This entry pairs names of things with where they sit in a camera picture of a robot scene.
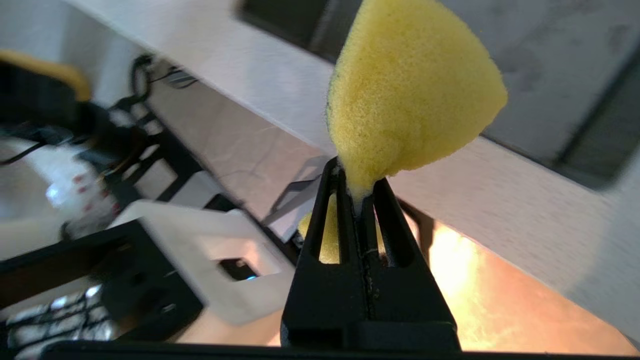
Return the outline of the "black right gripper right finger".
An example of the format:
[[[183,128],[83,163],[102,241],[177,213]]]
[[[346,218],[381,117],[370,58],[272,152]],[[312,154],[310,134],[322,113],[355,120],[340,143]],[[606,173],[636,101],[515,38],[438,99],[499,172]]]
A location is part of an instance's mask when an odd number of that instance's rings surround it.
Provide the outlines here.
[[[386,179],[354,222],[365,314],[347,328],[363,350],[458,350],[457,324]]]

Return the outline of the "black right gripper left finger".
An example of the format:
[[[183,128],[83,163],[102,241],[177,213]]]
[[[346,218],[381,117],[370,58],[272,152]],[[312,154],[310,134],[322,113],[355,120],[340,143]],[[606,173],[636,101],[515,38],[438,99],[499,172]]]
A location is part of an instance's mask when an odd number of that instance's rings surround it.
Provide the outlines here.
[[[336,196],[338,264],[320,261],[330,196]],[[311,221],[281,319],[280,341],[292,348],[352,348],[367,317],[364,272],[353,203],[337,158],[325,165]]]

